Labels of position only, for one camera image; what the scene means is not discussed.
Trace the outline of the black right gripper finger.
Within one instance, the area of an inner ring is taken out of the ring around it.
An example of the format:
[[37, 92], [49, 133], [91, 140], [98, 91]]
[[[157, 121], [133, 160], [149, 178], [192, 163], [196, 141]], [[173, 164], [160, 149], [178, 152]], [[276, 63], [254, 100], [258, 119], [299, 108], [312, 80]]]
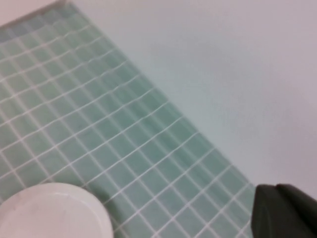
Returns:
[[315, 238], [317, 201], [291, 184], [260, 184], [251, 230], [255, 238]]

